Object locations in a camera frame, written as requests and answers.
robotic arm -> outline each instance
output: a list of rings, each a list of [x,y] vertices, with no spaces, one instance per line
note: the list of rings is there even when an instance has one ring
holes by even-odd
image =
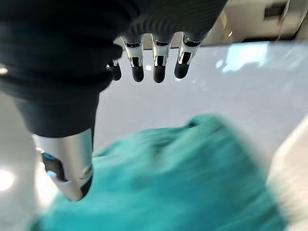
[[[46,173],[70,200],[89,191],[99,93],[121,78],[121,36],[135,81],[143,80],[143,34],[153,38],[161,83],[174,33],[182,31],[175,76],[192,58],[227,0],[13,0],[1,3],[0,88],[23,116]]]

teal cloth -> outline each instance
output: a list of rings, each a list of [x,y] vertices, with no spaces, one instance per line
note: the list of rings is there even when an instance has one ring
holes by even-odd
[[[138,132],[97,153],[89,194],[59,196],[32,230],[282,231],[251,152],[223,120]]]

white surface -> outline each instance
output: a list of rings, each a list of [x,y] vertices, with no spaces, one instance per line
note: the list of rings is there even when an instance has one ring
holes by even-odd
[[[96,149],[141,129],[181,126],[195,115],[218,113],[270,159],[308,112],[306,43],[202,47],[182,80],[174,76],[177,55],[177,49],[170,51],[162,84],[146,69],[143,82],[135,82],[122,55],[122,78],[101,93]],[[143,66],[149,65],[152,51],[144,51]]]
[[[290,231],[308,230],[308,116],[279,147],[270,167],[269,184],[292,222]]]

